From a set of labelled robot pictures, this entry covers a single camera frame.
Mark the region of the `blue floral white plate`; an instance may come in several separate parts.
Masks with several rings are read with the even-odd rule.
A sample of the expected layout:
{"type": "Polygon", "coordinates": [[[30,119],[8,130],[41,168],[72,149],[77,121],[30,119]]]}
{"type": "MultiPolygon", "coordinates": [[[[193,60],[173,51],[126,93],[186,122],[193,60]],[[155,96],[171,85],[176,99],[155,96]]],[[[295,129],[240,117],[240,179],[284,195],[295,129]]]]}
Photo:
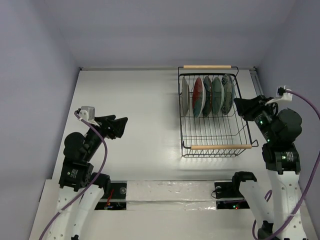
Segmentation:
{"type": "Polygon", "coordinates": [[[225,74],[222,77],[221,82],[224,89],[224,100],[223,100],[221,111],[223,115],[227,115],[233,106],[233,100],[235,97],[235,88],[234,88],[232,78],[229,74],[225,74]]]}

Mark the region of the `light green flower plate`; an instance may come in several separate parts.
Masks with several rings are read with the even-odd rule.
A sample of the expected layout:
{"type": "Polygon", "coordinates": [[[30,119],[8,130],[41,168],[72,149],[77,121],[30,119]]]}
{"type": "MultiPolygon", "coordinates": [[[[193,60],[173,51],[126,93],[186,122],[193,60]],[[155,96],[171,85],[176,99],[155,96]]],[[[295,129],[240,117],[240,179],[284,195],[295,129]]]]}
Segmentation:
{"type": "Polygon", "coordinates": [[[224,88],[219,77],[215,77],[212,81],[213,97],[212,97],[212,114],[217,115],[222,107],[224,100],[224,88]]]}

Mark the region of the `dark teal blossom plate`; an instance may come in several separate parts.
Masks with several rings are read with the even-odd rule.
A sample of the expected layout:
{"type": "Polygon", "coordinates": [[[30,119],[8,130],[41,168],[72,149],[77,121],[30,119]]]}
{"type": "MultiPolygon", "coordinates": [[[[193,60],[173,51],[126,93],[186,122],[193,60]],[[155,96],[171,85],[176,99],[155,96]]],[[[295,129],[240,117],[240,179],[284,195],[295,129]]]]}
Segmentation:
{"type": "Polygon", "coordinates": [[[205,104],[202,110],[203,116],[208,117],[210,112],[212,111],[212,104],[213,104],[213,86],[212,81],[209,76],[205,76],[204,80],[204,87],[205,87],[205,104]]]}

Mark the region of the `red and teal flower plate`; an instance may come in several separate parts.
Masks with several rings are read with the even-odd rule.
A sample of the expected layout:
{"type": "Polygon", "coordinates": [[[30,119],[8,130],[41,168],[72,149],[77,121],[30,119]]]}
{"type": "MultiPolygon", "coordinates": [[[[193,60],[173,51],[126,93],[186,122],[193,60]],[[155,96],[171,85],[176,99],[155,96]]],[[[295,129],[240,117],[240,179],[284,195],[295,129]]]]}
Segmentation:
{"type": "Polygon", "coordinates": [[[192,110],[195,118],[198,118],[204,108],[206,99],[205,86],[201,77],[198,77],[194,82],[192,93],[192,110]]]}

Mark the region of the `grey deer plate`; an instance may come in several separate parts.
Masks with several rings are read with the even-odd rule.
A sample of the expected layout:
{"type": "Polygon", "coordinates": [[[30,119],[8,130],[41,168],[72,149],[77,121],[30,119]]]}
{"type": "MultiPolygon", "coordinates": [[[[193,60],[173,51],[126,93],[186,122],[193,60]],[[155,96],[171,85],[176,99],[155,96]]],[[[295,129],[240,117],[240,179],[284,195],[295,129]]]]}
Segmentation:
{"type": "Polygon", "coordinates": [[[188,114],[190,108],[190,95],[189,84],[186,78],[182,77],[182,89],[181,89],[181,114],[185,117],[188,114]]]}

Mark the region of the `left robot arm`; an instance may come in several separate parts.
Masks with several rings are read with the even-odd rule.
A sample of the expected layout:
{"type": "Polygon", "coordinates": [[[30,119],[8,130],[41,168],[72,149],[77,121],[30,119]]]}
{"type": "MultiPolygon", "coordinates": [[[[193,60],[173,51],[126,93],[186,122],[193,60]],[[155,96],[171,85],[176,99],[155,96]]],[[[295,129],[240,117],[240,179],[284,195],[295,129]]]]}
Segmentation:
{"type": "Polygon", "coordinates": [[[128,121],[115,115],[91,117],[83,109],[74,115],[89,130],[85,135],[72,132],[64,140],[55,215],[41,234],[48,240],[83,239],[96,205],[111,191],[110,176],[101,169],[94,172],[90,160],[101,145],[107,145],[105,139],[122,137],[128,121]]]}

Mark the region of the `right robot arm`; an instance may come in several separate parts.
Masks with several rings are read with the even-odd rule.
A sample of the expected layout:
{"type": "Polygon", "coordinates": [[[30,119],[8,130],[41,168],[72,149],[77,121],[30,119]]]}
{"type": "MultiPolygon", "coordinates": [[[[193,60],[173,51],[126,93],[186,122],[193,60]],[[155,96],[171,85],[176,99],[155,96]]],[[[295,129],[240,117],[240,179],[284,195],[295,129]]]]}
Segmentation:
{"type": "Polygon", "coordinates": [[[300,206],[300,157],[294,141],[302,132],[302,118],[290,108],[278,110],[277,99],[259,95],[235,98],[237,113],[255,122],[266,143],[262,156],[271,183],[273,210],[270,210],[258,180],[252,172],[239,171],[232,177],[230,190],[244,196],[258,226],[260,240],[305,240],[300,206]]]}

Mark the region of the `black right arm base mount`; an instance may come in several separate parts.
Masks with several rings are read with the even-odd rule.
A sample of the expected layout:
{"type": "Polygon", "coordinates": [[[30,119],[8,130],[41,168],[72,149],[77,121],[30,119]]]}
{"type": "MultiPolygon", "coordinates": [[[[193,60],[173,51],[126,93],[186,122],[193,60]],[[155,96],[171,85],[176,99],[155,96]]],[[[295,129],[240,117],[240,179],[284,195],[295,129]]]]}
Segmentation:
{"type": "Polygon", "coordinates": [[[238,171],[232,176],[231,181],[215,182],[211,196],[216,200],[230,198],[244,199],[244,196],[240,193],[240,185],[247,181],[256,182],[257,178],[252,172],[238,171]]]}

